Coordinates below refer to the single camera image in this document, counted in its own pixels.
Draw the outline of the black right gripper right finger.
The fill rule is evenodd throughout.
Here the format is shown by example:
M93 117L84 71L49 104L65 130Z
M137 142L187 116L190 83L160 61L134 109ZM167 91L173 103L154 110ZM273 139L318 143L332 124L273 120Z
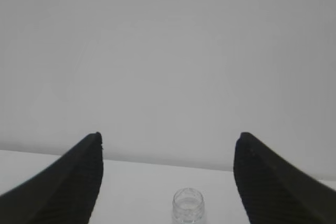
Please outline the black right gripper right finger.
M251 133L235 145L234 179L250 223L335 223L335 190Z

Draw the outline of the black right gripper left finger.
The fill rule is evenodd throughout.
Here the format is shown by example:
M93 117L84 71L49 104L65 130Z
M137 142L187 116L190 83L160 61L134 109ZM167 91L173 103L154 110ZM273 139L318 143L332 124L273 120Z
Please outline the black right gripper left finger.
M96 132L2 194L1 223L89 223L102 178L102 135Z

